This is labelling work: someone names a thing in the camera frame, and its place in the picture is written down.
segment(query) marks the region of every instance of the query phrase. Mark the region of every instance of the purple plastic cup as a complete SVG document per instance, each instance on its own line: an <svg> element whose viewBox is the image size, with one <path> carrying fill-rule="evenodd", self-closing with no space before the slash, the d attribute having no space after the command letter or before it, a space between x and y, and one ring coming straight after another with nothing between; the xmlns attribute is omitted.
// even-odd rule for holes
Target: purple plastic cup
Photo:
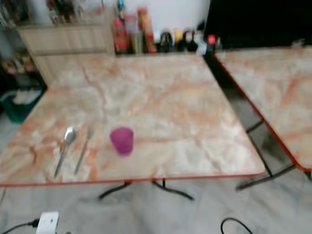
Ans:
<svg viewBox="0 0 312 234"><path fill-rule="evenodd" d="M134 132L127 127L120 127L110 134L113 146L120 156L128 156L133 149Z"/></svg>

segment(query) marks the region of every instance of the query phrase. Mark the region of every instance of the black cable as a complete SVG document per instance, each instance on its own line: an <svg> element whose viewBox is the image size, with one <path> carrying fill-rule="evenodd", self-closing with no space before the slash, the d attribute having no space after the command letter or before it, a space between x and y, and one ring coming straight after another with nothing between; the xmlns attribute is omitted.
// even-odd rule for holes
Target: black cable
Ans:
<svg viewBox="0 0 312 234"><path fill-rule="evenodd" d="M32 226L33 228L36 228L36 227L38 227L39 220L40 220L39 218L36 218L33 221L31 221L31 222L16 225L13 228L10 228L9 230L7 230L7 231L5 231L5 232L3 232L1 234L7 234L7 233L13 231L16 228L20 228L20 227L24 227L24 226Z"/></svg>
<svg viewBox="0 0 312 234"><path fill-rule="evenodd" d="M229 221L229 220L232 220L232 221L235 221L237 223L239 223L240 225L242 225L250 234L253 234L252 231L245 225L243 224L241 221L239 221L238 219L236 218L231 218L231 217L228 217L228 218L225 218L222 222L221 222L221 225L220 225L220 229L221 229L221 233L222 234L225 234L223 232L223 224L226 222L226 221Z"/></svg>

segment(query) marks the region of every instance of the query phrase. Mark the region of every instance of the fork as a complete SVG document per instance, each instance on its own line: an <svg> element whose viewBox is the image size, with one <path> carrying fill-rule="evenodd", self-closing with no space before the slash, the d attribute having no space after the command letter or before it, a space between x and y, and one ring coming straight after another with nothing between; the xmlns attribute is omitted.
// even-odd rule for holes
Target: fork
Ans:
<svg viewBox="0 0 312 234"><path fill-rule="evenodd" d="M83 149L81 151L81 154L80 154L80 157L79 157L76 169L75 169L75 175L77 174L77 172L78 172L78 170L80 168L81 162L83 160L84 153L86 152L86 149L87 149L88 142L92 138L93 133L94 133L94 129L89 127L88 128L88 132L87 132L87 138L86 138L86 141L84 142Z"/></svg>

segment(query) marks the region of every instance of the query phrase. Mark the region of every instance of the table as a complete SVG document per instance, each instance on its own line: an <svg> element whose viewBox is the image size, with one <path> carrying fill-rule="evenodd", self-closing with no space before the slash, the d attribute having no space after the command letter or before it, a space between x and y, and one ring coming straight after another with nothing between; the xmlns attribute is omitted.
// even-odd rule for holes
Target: table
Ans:
<svg viewBox="0 0 312 234"><path fill-rule="evenodd" d="M215 56L293 162L275 175L266 166L269 177L239 189L274 179L295 167L311 180L312 48L231 51Z"/></svg>
<svg viewBox="0 0 312 234"><path fill-rule="evenodd" d="M69 125L78 137L54 178ZM95 132L74 175L89 126ZM110 143L109 133L118 126L134 130L129 157L119 157ZM0 157L0 186L125 182L124 188L152 181L169 190L165 179L264 172L228 100L196 55L69 60Z"/></svg>

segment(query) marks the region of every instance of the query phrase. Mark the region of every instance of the gray tile floor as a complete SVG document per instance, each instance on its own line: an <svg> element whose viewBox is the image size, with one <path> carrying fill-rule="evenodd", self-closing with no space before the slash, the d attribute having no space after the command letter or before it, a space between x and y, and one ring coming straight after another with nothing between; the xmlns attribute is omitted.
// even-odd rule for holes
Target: gray tile floor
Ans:
<svg viewBox="0 0 312 234"><path fill-rule="evenodd" d="M234 91L226 91L245 127L258 120L248 103ZM0 151L18 126L0 117ZM273 170L290 161L262 126L253 133ZM168 186L195 197L190 202L165 193L150 183L134 184L99 202L96 196L112 185L80 185L48 188L0 189L0 232L59 211L58 234L219 234L226 217L243 221L255 234L310 234L312 232L312 183L294 170L283 177L236 192L246 179L170 181ZM245 234L233 223L226 234ZM12 234L34 234L21 228Z"/></svg>

